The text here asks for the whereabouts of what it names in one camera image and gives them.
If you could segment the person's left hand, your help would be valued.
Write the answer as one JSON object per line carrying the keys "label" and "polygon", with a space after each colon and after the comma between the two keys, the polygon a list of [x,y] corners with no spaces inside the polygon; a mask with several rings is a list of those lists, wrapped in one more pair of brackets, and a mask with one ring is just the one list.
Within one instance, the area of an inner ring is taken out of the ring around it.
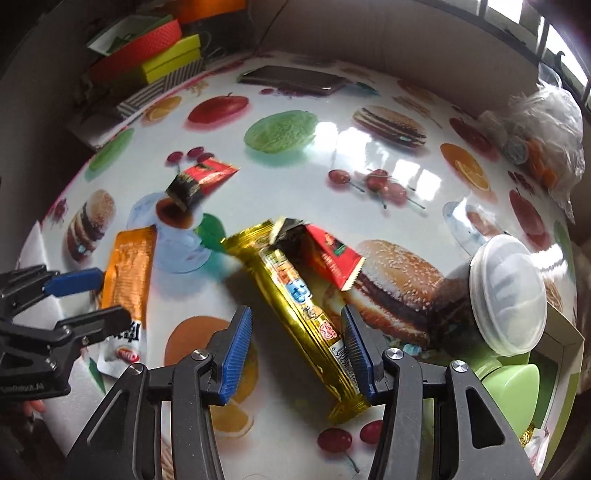
{"label": "person's left hand", "polygon": [[32,417],[35,413],[43,414],[46,411],[42,400],[30,400],[23,403],[23,413],[26,417]]}

